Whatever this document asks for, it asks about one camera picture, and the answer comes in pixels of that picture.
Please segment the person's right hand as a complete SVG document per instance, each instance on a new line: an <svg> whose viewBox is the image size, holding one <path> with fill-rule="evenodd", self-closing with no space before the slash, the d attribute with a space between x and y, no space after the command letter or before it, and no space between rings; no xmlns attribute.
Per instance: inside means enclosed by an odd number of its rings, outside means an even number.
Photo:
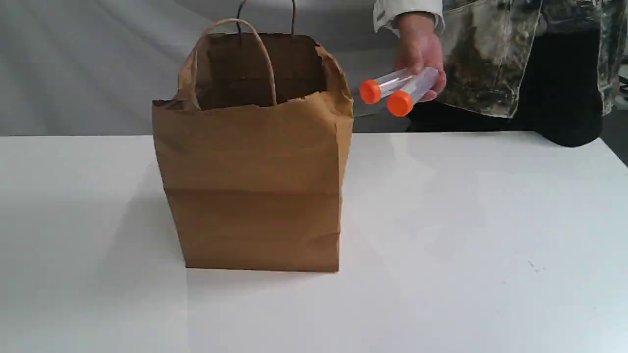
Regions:
<svg viewBox="0 0 628 353"><path fill-rule="evenodd" d="M410 69L415 75L425 67L437 69L437 82L421 99L422 102L432 101L446 85L444 55L441 40L435 33L435 18L431 13L404 13L397 16L395 24L400 40L395 69Z"/></svg>

